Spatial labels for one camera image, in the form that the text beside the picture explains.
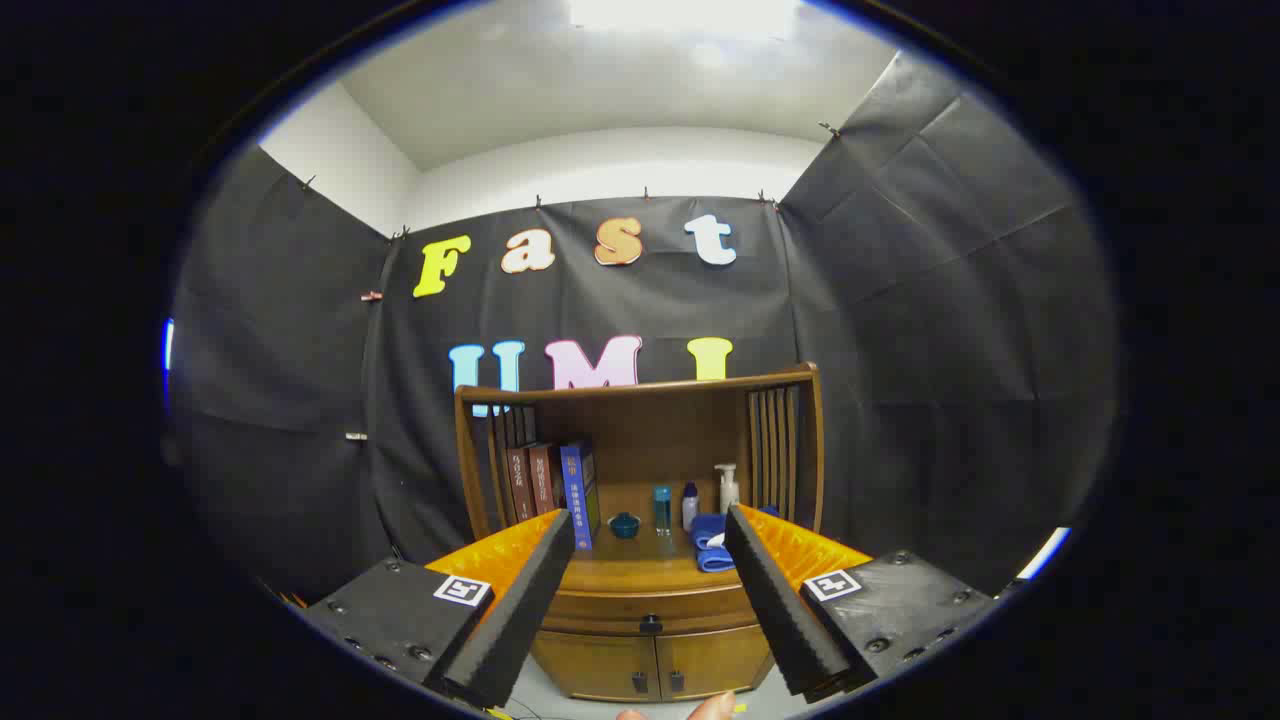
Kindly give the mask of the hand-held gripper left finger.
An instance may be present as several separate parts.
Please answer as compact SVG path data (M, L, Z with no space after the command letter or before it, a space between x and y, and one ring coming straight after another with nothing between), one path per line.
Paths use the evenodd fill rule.
M426 565L388 557L302 610L329 641L475 708L508 702L572 559L544 512Z

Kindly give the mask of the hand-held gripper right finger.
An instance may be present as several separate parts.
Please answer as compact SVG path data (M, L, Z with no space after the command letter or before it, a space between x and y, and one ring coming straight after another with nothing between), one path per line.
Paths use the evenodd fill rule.
M913 551L872 559L742 503L724 547L788 692L808 703L923 664L996 605Z

